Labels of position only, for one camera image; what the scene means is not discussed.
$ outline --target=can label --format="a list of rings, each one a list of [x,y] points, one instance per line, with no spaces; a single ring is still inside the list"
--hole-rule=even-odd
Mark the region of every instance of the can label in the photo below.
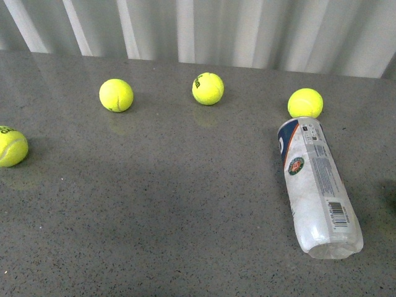
[[[320,122],[291,119],[279,129],[278,141],[297,235],[298,226],[307,224],[316,226],[319,237],[352,232],[353,209]]]

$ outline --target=tennis ball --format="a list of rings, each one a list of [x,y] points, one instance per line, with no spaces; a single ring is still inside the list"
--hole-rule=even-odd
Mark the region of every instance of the tennis ball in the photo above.
[[[198,75],[192,83],[192,94],[203,105],[213,105],[219,102],[223,93],[223,81],[214,73],[205,72]]]
[[[0,126],[0,167],[11,167],[27,155],[25,136],[13,128]]]
[[[125,81],[110,79],[101,85],[99,99],[105,108],[120,113],[126,111],[132,105],[134,92]]]
[[[289,98],[287,110],[292,118],[298,116],[317,118],[323,110],[322,96],[311,88],[301,88]]]

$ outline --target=tennis ball can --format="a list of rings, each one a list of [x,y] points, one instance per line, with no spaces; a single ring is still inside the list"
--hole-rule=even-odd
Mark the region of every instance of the tennis ball can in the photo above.
[[[278,141],[301,249],[316,259],[344,259],[360,252],[359,221],[320,122],[291,119],[279,128]]]

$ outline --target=gray countertop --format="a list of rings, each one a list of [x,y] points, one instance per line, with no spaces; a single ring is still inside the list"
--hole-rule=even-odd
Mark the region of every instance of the gray countertop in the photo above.
[[[217,73],[202,106],[191,85]],[[102,107],[110,78],[135,92]],[[344,260],[299,247],[277,130],[297,89],[319,116],[364,237]],[[1,296],[396,296],[396,82],[0,51]]]

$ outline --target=white curtain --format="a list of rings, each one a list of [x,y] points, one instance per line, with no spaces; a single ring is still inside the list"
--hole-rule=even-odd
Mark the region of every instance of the white curtain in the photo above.
[[[396,79],[396,0],[0,0],[0,50]]]

